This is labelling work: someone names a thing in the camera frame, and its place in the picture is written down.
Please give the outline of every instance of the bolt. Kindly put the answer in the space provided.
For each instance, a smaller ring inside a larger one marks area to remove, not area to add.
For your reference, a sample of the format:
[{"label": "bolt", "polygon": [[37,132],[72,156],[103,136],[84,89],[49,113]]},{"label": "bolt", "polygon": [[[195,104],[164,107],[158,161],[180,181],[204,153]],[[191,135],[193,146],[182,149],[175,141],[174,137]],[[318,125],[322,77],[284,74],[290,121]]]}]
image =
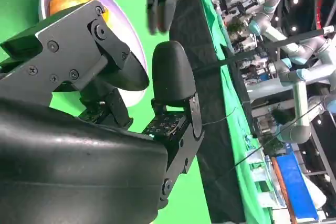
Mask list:
[{"label": "bolt", "polygon": [[57,52],[59,48],[58,44],[53,40],[48,42],[47,47],[51,52]]},{"label": "bolt", "polygon": [[35,66],[29,66],[29,71],[28,72],[31,76],[34,76],[34,75],[37,74],[37,68]]},{"label": "bolt", "polygon": [[163,195],[168,195],[169,192],[172,190],[172,184],[173,182],[170,179],[166,179],[164,184],[163,184],[163,190],[162,193]]},{"label": "bolt", "polygon": [[103,13],[103,10],[101,9],[100,6],[96,6],[96,13],[98,14],[98,16],[100,16]]},{"label": "bolt", "polygon": [[126,54],[124,52],[121,53],[121,59],[126,60]]},{"label": "bolt", "polygon": [[55,74],[52,74],[52,75],[50,76],[50,81],[51,81],[52,83],[56,83],[56,82],[58,82],[58,76],[55,75]]},{"label": "bolt", "polygon": [[73,69],[73,70],[70,71],[70,78],[72,80],[77,80],[78,77],[79,77],[79,73],[78,73],[77,70]]},{"label": "bolt", "polygon": [[94,30],[95,30],[94,33],[98,37],[98,39],[100,40],[106,39],[106,33],[105,33],[103,26],[97,25]]}]

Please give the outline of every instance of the metal frame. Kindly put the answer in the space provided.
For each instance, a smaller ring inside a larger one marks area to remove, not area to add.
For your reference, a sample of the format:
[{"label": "metal frame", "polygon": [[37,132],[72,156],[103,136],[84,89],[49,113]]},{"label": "metal frame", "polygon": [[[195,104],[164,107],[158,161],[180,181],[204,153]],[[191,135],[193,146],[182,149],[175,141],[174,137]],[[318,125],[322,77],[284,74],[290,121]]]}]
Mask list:
[{"label": "metal frame", "polygon": [[320,157],[321,157],[322,162],[324,164],[325,170],[327,171],[327,174],[330,177],[330,183],[332,185],[332,188],[334,189],[334,191],[336,193],[336,178],[334,176],[334,173],[332,172],[332,169],[331,169],[330,164],[328,162],[328,159],[327,159],[327,157],[326,157],[326,155],[324,153],[324,150],[322,148],[320,139],[317,136],[317,133],[315,131],[315,128],[314,128],[313,124],[311,124],[311,136],[312,136],[313,141],[315,142],[317,150],[320,153]]}]

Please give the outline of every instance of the table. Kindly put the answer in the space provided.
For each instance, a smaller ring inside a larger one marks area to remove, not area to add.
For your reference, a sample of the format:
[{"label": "table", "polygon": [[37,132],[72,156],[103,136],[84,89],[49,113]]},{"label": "table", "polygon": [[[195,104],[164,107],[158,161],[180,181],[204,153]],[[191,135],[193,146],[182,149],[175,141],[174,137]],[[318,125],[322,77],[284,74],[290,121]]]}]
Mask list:
[{"label": "table", "polygon": [[[151,70],[152,54],[155,46],[169,40],[168,35],[151,36],[146,28],[145,0],[116,0],[119,6],[127,14],[132,25],[136,29],[143,45]],[[0,20],[0,41],[23,31],[38,22],[38,0],[0,0],[2,10]],[[0,60],[7,54],[0,49]],[[63,110],[72,115],[79,115],[85,108],[79,102],[78,92],[54,93],[51,107]],[[141,132],[153,118],[154,113],[150,100],[153,98],[153,87],[150,85],[142,101],[129,108],[129,114],[134,118],[130,130]],[[168,223],[210,223],[207,204],[203,192],[201,176],[199,174],[197,160],[194,160],[187,175],[181,175],[170,195],[169,205],[159,211],[155,224]]]}]

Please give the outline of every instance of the black cable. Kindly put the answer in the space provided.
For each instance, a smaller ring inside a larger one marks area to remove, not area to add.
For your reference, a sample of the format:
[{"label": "black cable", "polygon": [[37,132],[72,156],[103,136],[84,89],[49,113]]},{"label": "black cable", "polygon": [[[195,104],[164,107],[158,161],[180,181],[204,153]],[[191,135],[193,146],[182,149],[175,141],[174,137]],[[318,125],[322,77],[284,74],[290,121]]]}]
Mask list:
[{"label": "black cable", "polygon": [[305,115],[307,115],[310,111],[312,111],[313,109],[315,109],[317,106],[319,106],[322,102],[316,104],[314,107],[312,107],[310,110],[308,110],[305,114],[303,114],[302,116],[300,116],[299,118],[295,119],[292,123],[290,123],[289,125],[287,125],[284,129],[282,129],[280,132],[278,132],[277,134],[275,134],[273,136],[273,138],[269,139],[268,141],[266,141],[263,145],[261,145],[260,147],[258,147],[257,149],[255,149],[253,152],[251,152],[249,155],[247,155],[245,158],[243,158],[242,160],[240,160],[238,163],[236,163],[229,171],[227,171],[226,173],[219,175],[217,178],[215,178],[211,183],[205,184],[203,185],[203,187],[208,186],[209,184],[212,184],[214,182],[216,182],[217,180],[226,177],[229,175],[229,173],[231,171],[233,171],[238,165],[240,165],[242,162],[244,162],[246,159],[248,159],[249,157],[251,157],[253,154],[255,154],[257,151],[259,151],[260,149],[262,149],[263,147],[265,147],[267,144],[269,144],[270,142],[274,141],[276,139],[276,137],[278,135],[280,135],[284,130],[286,130],[287,128],[291,127],[293,124],[295,124],[297,121],[299,121],[302,117],[304,117]]}]

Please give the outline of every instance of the white robotic arm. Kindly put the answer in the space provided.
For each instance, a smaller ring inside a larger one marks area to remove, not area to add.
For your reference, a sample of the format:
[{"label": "white robotic arm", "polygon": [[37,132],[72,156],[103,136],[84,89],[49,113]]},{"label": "white robotic arm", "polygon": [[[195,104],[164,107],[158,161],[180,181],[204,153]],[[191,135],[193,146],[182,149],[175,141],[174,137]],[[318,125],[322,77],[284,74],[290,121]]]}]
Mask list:
[{"label": "white robotic arm", "polygon": [[[262,11],[258,12],[249,24],[251,33],[263,35],[275,42],[287,39],[280,31],[272,27],[271,20],[280,0],[260,0]],[[304,143],[311,135],[310,122],[325,110],[336,112],[336,55],[335,46],[329,39],[313,37],[299,44],[291,43],[282,47],[289,58],[275,63],[279,78],[249,87],[251,100],[265,97],[293,88],[296,119],[278,127],[278,139],[286,143]],[[303,65],[315,54],[321,64],[309,69],[291,71],[291,63]],[[313,97],[308,101],[307,83],[328,79],[331,85],[330,95]]]}]

